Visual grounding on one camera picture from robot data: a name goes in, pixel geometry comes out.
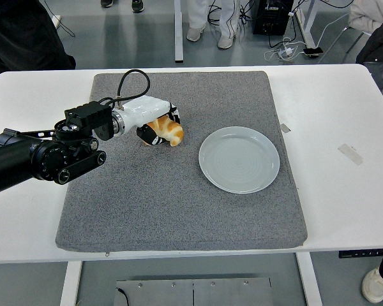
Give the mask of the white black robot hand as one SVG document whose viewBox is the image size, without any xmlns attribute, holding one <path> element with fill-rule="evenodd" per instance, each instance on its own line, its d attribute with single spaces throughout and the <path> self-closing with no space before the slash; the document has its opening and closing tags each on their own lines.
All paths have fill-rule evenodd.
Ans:
<svg viewBox="0 0 383 306">
<path fill-rule="evenodd" d="M 137 136 L 147 145 L 168 142 L 175 147 L 184 137 L 177 107 L 151 96 L 135 98 L 119 106 L 112 112 L 112 118 L 115 136 L 135 128 Z"/>
</svg>

